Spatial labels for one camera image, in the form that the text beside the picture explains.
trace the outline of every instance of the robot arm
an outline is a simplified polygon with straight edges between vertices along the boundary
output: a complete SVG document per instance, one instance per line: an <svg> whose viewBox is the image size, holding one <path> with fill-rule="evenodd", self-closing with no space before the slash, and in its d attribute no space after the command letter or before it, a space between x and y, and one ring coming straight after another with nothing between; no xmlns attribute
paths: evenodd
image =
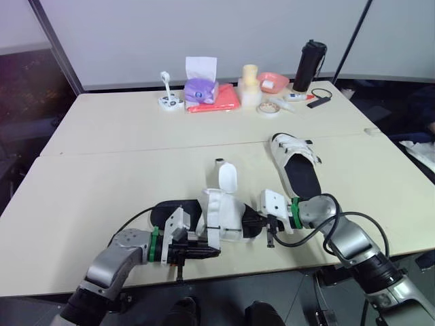
<svg viewBox="0 0 435 326"><path fill-rule="evenodd" d="M325 195L296 200L296 204L293 202L288 207L282 207L282 200L282 195L270 190L263 191L261 196L262 213L269 218L275 218L274 211L285 209L288 212L287 218L283 218L283 214L277 217L285 231L286 225L292 229L316 228L340 209L331 197ZM320 230L325 237L333 225L334 221L330 221ZM435 324L435 307L358 224L341 216L328 245L364 290L366 299L379 311L384 325L412 325L411 321L417 321L418 325Z"/></svg>
<svg viewBox="0 0 435 326"><path fill-rule="evenodd" d="M94 259L60 317L73 325L100 325L135 266L147 262L175 264L178 265L177 280L181 280L185 259L204 259L220 254L206 241L192 239L189 228L190 216L178 208L165 224L163 236L158 230L151 233L125 229L117 233Z"/></svg>

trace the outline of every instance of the white stand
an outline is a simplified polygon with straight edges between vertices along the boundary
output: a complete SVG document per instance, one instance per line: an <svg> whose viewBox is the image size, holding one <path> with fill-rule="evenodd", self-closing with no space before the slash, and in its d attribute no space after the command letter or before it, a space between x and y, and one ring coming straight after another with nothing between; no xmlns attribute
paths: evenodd
<svg viewBox="0 0 435 326"><path fill-rule="evenodd" d="M166 71L162 71L160 73L160 77L162 78L167 93L166 96L160 97L158 99L158 104L160 107L165 111L184 109L184 101L179 97L176 97L175 94L171 93L171 90L169 89L169 80L171 80L169 74Z"/></svg>

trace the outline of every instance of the shoe insole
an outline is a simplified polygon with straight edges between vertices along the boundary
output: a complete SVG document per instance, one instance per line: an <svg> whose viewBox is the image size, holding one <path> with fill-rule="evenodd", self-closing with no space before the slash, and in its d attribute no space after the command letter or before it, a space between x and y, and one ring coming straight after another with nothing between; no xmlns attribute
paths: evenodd
<svg viewBox="0 0 435 326"><path fill-rule="evenodd" d="M158 226L160 230L164 230L166 220L172 215L177 207L183 207L183 210L190 215L190 231L195 231L201 217L201 206L198 200L167 200L159 202L156 208L151 211L150 220L153 226Z"/></svg>
<svg viewBox="0 0 435 326"><path fill-rule="evenodd" d="M284 167L293 192L301 198L321 194L319 180L312 163L301 154L294 154Z"/></svg>

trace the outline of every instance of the roll of tape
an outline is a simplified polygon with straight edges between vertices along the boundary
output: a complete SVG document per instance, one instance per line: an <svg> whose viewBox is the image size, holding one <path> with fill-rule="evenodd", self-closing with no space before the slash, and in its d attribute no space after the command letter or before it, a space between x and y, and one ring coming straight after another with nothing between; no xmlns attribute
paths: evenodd
<svg viewBox="0 0 435 326"><path fill-rule="evenodd" d="M279 115L279 106L274 103L261 103L257 106L257 112L264 117L276 117Z"/></svg>

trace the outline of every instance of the pink bowl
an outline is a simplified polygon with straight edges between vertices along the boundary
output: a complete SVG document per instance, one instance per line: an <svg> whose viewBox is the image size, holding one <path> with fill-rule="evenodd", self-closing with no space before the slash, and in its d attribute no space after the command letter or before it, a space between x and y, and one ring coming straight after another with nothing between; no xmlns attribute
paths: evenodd
<svg viewBox="0 0 435 326"><path fill-rule="evenodd" d="M279 93L290 83L290 80L286 76L282 76L278 73L261 73L257 76L257 79L260 81L261 90L272 94ZM273 88L263 87L264 80L273 82Z"/></svg>

